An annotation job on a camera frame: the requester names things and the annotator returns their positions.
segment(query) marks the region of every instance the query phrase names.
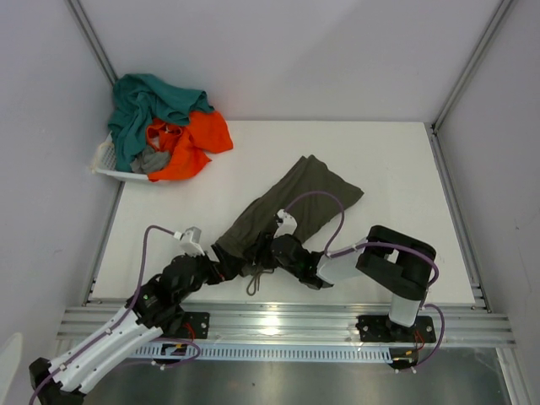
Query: teal cloth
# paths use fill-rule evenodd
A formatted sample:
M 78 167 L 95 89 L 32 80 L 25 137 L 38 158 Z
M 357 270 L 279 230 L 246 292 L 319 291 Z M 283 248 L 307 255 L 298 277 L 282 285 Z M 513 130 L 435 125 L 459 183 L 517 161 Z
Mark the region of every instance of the teal cloth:
M 192 111 L 212 112 L 206 92 L 171 86 L 153 74 L 127 74 L 112 90 L 115 111 L 109 120 L 116 151 L 116 170 L 129 165 L 146 147 L 146 127 L 155 116 L 185 126 Z

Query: gray cloth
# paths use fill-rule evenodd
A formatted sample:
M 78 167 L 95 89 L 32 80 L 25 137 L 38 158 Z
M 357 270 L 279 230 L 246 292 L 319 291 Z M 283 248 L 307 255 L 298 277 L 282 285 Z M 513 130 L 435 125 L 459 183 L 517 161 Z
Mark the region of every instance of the gray cloth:
M 244 210 L 216 245 L 234 257 L 244 257 L 246 249 L 255 242 L 260 232 L 277 228 L 274 217 L 279 209 L 287 207 L 300 194 L 317 190 L 336 196 L 345 209 L 364 195 L 358 187 L 332 173 L 315 156 L 303 156 L 284 178 Z M 298 223 L 294 236 L 301 243 L 340 213 L 339 206 L 332 198 L 321 195 L 298 201 L 290 211 Z
M 154 148 L 147 145 L 143 152 L 135 157 L 135 160 L 129 165 L 132 167 L 133 173 L 149 174 L 155 171 L 160 171 L 165 168 L 170 162 L 169 152 L 156 152 Z

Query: metal floor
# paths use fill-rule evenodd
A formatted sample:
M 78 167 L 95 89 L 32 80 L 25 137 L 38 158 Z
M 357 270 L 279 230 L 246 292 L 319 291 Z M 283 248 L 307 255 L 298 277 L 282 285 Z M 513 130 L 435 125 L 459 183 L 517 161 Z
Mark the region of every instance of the metal floor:
M 85 405 L 510 405 L 493 348 L 442 349 L 418 374 L 385 364 L 196 361 L 120 367 Z

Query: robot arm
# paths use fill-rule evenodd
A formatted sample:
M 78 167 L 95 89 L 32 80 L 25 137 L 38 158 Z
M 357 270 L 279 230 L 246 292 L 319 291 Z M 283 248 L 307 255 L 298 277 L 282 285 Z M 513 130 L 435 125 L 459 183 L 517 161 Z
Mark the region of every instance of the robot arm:
M 376 334 L 390 340 L 379 342 L 414 342 L 411 340 L 413 327 L 420 318 L 417 314 L 427 294 L 430 263 L 435 258 L 431 246 L 375 226 L 366 240 L 325 255 L 302 247 L 293 236 L 296 223 L 290 215 L 280 211 L 278 218 L 278 231 L 262 236 L 267 241 L 262 249 L 267 250 L 266 257 L 271 257 L 275 267 L 282 267 L 313 289 L 332 287 L 346 278 L 358 276 L 359 271 L 366 274 L 394 293 L 390 313 L 382 317 L 384 325 L 379 325 L 383 330 Z M 197 228 L 175 233 L 182 253 L 161 274 L 142 285 L 100 330 L 56 359 L 37 359 L 32 363 L 30 377 L 35 396 L 30 404 L 35 397 L 43 405 L 82 404 L 84 396 L 98 381 L 133 351 L 182 326 L 185 312 L 180 303 L 203 284 L 224 281 L 220 263 L 212 262 L 198 244 L 200 233 Z M 388 255 L 394 249 L 399 250 L 399 255 L 396 262 L 389 262 Z M 381 324 L 381 320 L 374 321 L 375 327 L 377 323 Z M 373 335 L 366 334 L 367 330 L 366 325 L 360 330 L 360 337 L 368 338 L 365 341 Z

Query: white plastic basket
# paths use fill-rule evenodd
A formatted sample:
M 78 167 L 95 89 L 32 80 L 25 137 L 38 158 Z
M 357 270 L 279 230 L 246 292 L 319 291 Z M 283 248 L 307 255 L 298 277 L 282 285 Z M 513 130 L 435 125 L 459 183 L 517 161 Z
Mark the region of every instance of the white plastic basket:
M 135 173 L 126 173 L 116 171 L 115 145 L 112 142 L 111 134 L 98 146 L 95 151 L 94 162 L 92 163 L 92 172 L 102 175 L 112 176 L 119 181 L 143 181 L 150 183 L 147 175 L 138 175 Z

